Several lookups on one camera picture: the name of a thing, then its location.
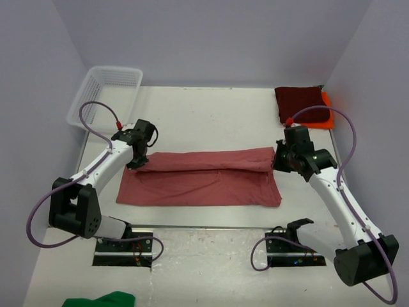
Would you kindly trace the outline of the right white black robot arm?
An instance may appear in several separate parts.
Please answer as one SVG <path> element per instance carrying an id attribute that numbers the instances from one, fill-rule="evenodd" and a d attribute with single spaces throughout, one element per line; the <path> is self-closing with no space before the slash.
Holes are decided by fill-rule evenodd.
<path id="1" fill-rule="evenodd" d="M 284 129 L 284 139 L 277 141 L 273 169 L 298 173 L 318 193 L 340 232 L 331 234 L 309 218 L 290 222 L 285 235 L 290 250 L 311 248 L 329 259 L 349 287 L 389 273 L 399 250 L 397 239 L 384 235 L 368 218 L 339 176 L 331 153 L 315 149 L 307 127 Z"/>

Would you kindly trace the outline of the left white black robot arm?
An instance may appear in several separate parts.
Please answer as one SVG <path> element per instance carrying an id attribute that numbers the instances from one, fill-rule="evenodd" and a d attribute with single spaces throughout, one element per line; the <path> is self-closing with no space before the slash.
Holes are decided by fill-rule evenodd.
<path id="1" fill-rule="evenodd" d="M 152 138 L 158 138 L 156 126 L 142 119 L 134 127 L 105 138 L 107 147 L 88 166 L 69 179 L 59 178 L 53 183 L 49 224 L 85 239 L 110 239 L 118 251 L 128 250 L 133 243 L 128 223 L 102 215 L 98 197 L 119 170 L 137 169 L 148 162 Z"/>

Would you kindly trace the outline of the pink t shirt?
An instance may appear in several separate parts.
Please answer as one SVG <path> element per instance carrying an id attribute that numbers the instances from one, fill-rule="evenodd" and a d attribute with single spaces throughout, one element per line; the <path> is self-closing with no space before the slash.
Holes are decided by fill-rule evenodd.
<path id="1" fill-rule="evenodd" d="M 124 169 L 116 202 L 133 206 L 278 207 L 272 147 L 221 152 L 156 152 Z"/>

